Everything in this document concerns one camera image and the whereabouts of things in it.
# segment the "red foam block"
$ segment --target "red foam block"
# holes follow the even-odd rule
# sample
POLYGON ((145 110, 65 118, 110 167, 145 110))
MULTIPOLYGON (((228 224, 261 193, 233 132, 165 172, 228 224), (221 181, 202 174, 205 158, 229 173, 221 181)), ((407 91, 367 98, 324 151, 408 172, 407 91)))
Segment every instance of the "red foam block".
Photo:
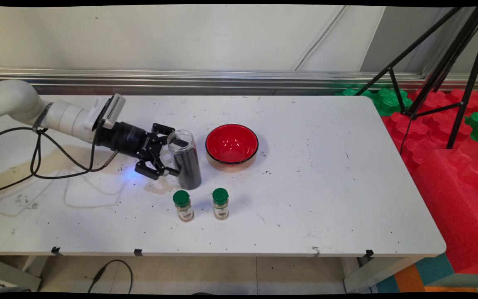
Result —
MULTIPOLYGON (((451 93, 446 95, 446 98, 449 100, 450 104, 454 104, 462 101, 463 95, 464 91, 453 89, 451 93)), ((466 107, 465 116, 469 117, 473 112, 478 112, 478 91, 472 91, 470 100, 468 101, 468 106, 466 107)))
MULTIPOLYGON (((394 144, 398 151, 407 132, 409 117, 400 114, 399 112, 393 113, 387 118, 385 126, 389 132, 394 144)), ((410 130, 407 135, 407 140, 422 140, 427 136, 427 125, 420 119, 415 119, 410 123, 410 130)))
MULTIPOLYGON (((410 94, 410 99, 414 102, 422 89, 418 89, 415 93, 410 94)), ((430 92, 427 95, 427 98, 423 102, 422 106, 419 108, 418 113, 425 111, 433 110, 436 108, 441 108, 447 105, 450 105, 451 101, 446 98, 446 94, 443 91, 430 92)))
POLYGON ((432 151, 413 179, 446 241, 455 273, 478 274, 478 142, 432 151))
POLYGON ((433 150, 439 148, 429 136, 421 140, 407 140, 402 153, 403 161, 412 174, 433 150))
MULTIPOLYGON (((423 123, 429 127, 429 136, 431 137, 432 141, 440 148, 445 148, 447 145, 449 136, 451 135, 451 130, 453 129, 455 118, 457 117, 457 112, 458 108, 454 108, 422 117, 423 123)), ((463 118, 457 133, 454 147, 458 146, 465 140, 470 140, 470 134, 472 130, 472 127, 466 125, 463 118)))

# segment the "robotic arm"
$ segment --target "robotic arm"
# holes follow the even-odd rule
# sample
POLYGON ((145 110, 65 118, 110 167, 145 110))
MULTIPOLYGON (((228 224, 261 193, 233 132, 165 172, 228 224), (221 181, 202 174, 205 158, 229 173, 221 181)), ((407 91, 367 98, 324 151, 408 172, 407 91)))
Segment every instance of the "robotic arm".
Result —
POLYGON ((161 149, 174 128, 154 123, 152 130, 146 132, 128 123, 118 123, 116 120, 125 101, 118 94, 108 99, 97 98, 93 107, 87 110, 63 101, 46 102, 24 81, 0 81, 0 117, 8 114, 21 123, 32 125, 33 129, 53 129, 89 143, 98 134, 97 145, 139 159, 135 166, 139 174, 154 180, 167 174, 178 176, 178 170, 165 167, 160 160, 161 149))

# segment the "spice jar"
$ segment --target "spice jar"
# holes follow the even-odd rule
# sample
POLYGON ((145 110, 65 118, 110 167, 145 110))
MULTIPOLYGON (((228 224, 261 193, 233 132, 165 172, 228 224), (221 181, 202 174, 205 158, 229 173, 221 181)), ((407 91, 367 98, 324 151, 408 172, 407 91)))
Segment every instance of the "spice jar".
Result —
POLYGON ((173 195, 173 201, 180 220, 186 223, 193 220, 195 213, 191 208, 191 199, 189 199, 189 194, 186 191, 176 191, 173 195))
POLYGON ((217 188, 213 191, 213 212, 217 219, 228 218, 228 192, 225 189, 217 188))

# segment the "cable on floor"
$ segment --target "cable on floor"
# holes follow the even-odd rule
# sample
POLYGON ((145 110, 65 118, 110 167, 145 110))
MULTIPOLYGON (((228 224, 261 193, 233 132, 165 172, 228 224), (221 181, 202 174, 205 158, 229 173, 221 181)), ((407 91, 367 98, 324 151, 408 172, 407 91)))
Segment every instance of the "cable on floor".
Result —
POLYGON ((95 277, 93 277, 93 281, 91 282, 91 285, 90 285, 90 288, 88 289, 88 293, 91 292, 91 288, 93 288, 93 286, 95 285, 96 282, 99 281, 99 279, 101 278, 102 274, 105 272, 106 270, 106 266, 108 266, 110 263, 112 262, 121 262, 121 263, 124 263, 125 266, 129 269, 129 272, 130 272, 130 287, 129 287, 129 292, 128 294, 130 294, 130 292, 132 291, 132 282, 133 282, 133 274, 132 274, 132 269, 130 268, 130 266, 125 263, 125 261, 122 261, 122 260, 111 260, 109 261, 108 263, 106 263, 106 265, 104 265, 101 269, 99 269, 99 272, 97 272, 97 274, 95 274, 95 277))

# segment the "cylindrical container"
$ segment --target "cylindrical container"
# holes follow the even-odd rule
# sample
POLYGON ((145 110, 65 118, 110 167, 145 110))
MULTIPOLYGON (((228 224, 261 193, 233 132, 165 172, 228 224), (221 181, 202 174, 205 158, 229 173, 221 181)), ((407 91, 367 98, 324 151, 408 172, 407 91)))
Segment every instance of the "cylindrical container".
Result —
POLYGON ((220 220, 228 218, 228 192, 225 189, 217 188, 213 191, 213 213, 220 220))
POLYGON ((182 189, 200 186, 202 178, 193 135, 186 130, 174 131, 167 137, 167 147, 173 154, 175 167, 180 170, 178 182, 182 189))
POLYGON ((186 223, 193 220, 195 213, 191 208, 191 199, 189 199, 189 194, 186 191, 176 191, 173 195, 173 201, 180 220, 186 223))

